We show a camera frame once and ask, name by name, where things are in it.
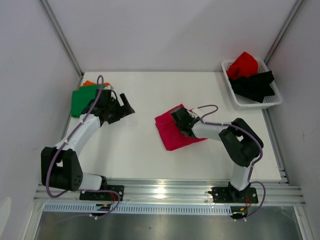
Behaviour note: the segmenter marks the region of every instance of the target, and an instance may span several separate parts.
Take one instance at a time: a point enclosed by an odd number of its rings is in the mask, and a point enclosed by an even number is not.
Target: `white table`
[[[155,126],[156,116],[181,103],[189,109],[216,104],[219,111],[208,121],[243,118],[264,143],[263,159],[255,165],[251,179],[281,180],[262,111],[236,111],[222,73],[86,72],[83,82],[96,82],[100,74],[118,95],[125,93],[135,113],[104,123],[91,137],[79,155],[83,172],[121,179],[228,181],[234,163],[220,141],[207,139],[167,151]],[[77,120],[71,119],[68,133]]]

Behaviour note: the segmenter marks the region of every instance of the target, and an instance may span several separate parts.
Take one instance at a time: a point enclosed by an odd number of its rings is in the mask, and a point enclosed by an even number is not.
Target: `white wall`
[[[49,0],[83,71],[220,71],[264,58],[296,0]]]
[[[307,0],[272,58],[283,103],[271,108],[293,184],[320,228],[320,1]]]
[[[3,240],[18,240],[79,79],[36,0],[0,1],[0,202],[12,198]]]

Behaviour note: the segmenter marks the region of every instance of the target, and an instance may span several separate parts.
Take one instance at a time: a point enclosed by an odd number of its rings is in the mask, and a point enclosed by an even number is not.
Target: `white basket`
[[[268,68],[264,61],[260,59],[255,59],[258,63],[258,73],[264,73],[268,72]],[[227,70],[229,67],[234,63],[235,59],[232,60],[225,60],[221,63],[222,70],[224,73],[225,80],[230,88],[233,100],[234,100],[234,106],[236,109],[267,109],[273,105],[278,105],[282,103],[282,97],[280,95],[280,92],[277,88],[277,85],[275,81],[273,81],[270,86],[273,89],[275,95],[274,96],[265,96],[263,99],[263,103],[259,103],[257,101],[253,101],[251,99],[248,99],[246,97],[240,96],[238,94],[235,94],[234,90],[232,89],[231,83],[229,81]]]

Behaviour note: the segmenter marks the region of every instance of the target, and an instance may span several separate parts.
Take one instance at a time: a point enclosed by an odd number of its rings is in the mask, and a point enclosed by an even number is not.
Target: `folded red cloth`
[[[226,74],[229,79],[236,80],[241,77],[249,78],[258,73],[258,63],[253,56],[246,51],[242,53],[229,67]]]
[[[180,104],[179,106],[176,106],[155,118],[156,128],[159,131],[165,149],[168,151],[173,151],[184,146],[206,140],[206,138],[186,137],[179,131],[175,125],[174,119],[170,115],[170,113],[178,107],[184,108],[184,106]]]

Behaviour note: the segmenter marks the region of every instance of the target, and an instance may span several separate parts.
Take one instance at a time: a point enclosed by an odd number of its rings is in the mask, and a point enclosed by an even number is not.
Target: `folded green cloth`
[[[79,118],[81,112],[85,109],[88,103],[95,99],[97,85],[81,86],[79,90],[72,92],[71,101],[71,116]]]

